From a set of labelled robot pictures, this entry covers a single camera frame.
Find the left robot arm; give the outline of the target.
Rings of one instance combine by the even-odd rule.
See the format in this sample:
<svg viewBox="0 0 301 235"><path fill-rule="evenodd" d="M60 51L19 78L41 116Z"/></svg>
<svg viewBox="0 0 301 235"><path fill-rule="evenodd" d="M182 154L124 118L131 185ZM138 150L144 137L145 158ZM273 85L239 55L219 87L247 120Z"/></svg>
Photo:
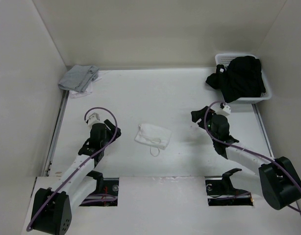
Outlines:
<svg viewBox="0 0 301 235"><path fill-rule="evenodd" d="M104 157L105 149L121 136L117 124L109 120L87 121L90 136L79 149L76 159L61 178L48 188L40 188L34 196L31 221L27 231L37 230L50 235L68 231L75 209L90 194L103 191L103 175L95 167Z"/></svg>

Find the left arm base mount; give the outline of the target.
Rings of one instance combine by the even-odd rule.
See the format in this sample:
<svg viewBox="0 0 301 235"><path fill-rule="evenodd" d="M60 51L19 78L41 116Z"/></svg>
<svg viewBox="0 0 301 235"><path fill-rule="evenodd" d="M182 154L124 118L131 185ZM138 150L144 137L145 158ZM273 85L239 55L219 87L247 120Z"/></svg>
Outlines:
<svg viewBox="0 0 301 235"><path fill-rule="evenodd" d="M81 207L116 207L118 205L119 178L104 178L99 189L91 193Z"/></svg>

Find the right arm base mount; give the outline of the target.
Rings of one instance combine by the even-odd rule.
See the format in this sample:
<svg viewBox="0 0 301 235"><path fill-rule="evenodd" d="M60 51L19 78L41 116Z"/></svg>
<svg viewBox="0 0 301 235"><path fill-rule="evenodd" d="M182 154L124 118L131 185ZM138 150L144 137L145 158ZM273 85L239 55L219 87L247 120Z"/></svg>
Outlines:
<svg viewBox="0 0 301 235"><path fill-rule="evenodd" d="M222 176L206 177L205 187L209 206L253 206L251 193L235 188L231 182L231 176L240 171L242 169L234 168Z"/></svg>

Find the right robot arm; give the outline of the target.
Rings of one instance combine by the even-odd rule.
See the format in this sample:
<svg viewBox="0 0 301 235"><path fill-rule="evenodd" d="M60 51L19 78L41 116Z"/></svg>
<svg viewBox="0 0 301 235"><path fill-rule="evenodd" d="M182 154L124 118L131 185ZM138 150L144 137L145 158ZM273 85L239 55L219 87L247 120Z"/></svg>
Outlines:
<svg viewBox="0 0 301 235"><path fill-rule="evenodd" d="M301 179L292 162L286 157L269 158L244 147L229 133L227 116L231 108L226 103L219 104L220 112L212 110L211 106L192 111L192 122L207 132L218 155L250 170L244 173L234 168L224 173L222 190L225 194L237 189L244 194L257 194L275 210L291 207L301 199Z"/></svg>

